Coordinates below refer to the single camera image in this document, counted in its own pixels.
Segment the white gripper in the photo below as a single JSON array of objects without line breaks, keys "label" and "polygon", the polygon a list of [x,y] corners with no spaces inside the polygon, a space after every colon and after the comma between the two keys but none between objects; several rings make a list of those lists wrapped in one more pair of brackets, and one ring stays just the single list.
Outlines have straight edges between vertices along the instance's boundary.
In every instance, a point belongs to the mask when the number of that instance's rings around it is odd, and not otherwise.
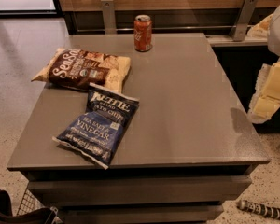
[{"label": "white gripper", "polygon": [[[280,5],[247,32],[248,37],[266,38],[270,52],[280,57]],[[280,108],[280,59],[273,65],[264,64],[257,77],[248,119],[262,124],[272,118]]]}]

